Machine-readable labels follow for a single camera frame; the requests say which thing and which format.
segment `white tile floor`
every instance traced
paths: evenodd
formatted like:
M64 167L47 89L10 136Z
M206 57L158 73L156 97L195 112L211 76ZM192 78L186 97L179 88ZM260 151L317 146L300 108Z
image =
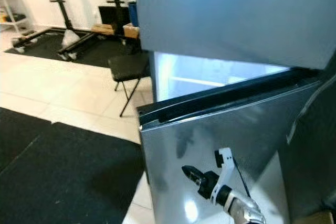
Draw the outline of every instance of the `white tile floor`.
M110 70L72 62L7 54L11 30L0 34L0 107L140 143L135 107L152 102L150 78L141 80L124 117L123 90ZM130 90L134 82L125 83ZM154 224L146 177L141 178L123 224Z

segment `cardboard box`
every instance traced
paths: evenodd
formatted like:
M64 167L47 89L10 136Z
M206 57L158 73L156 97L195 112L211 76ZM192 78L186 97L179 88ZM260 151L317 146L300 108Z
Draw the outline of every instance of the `cardboard box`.
M140 28L133 26L132 23L124 25L123 28L125 37L134 39L139 37Z
M91 31L97 34L113 35L115 29L113 29L112 25L108 24L94 24Z
M332 218L332 213L325 211L298 219L294 222L294 224L334 224L334 221Z

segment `black chair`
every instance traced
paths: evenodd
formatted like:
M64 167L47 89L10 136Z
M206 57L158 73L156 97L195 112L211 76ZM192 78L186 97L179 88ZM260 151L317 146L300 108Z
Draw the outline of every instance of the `black chair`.
M127 98L127 102L119 115L122 117L136 88L139 85L141 78L151 75L149 67L149 54L147 52L138 52L137 54L133 55L115 56L109 59L109 66L111 69L112 78L115 82L117 82L114 90L117 90L119 83L121 82ZM131 94L128 96L124 82L136 79L138 81L135 84Z

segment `chair seat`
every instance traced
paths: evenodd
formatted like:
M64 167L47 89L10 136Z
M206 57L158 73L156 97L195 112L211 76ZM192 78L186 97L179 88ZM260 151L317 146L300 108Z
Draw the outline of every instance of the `chair seat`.
M122 55L109 59L113 80L123 82L150 76L149 54Z

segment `black cable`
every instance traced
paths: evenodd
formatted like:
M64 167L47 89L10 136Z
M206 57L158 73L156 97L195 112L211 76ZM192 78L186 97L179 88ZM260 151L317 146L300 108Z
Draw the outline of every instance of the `black cable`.
M239 172L240 178L242 179L242 182L243 182L243 185L244 185L246 194L247 194L248 197L251 198L250 191L248 190L248 187L247 187L247 185L246 185L246 183L245 183L245 180L244 180L244 178L243 178L243 176L242 176L242 174L241 174L241 172L240 172L240 170L239 170L238 163L237 163L237 161L235 160L235 158L233 158L233 162L235 163L235 166L237 167L237 170L238 170L238 172Z

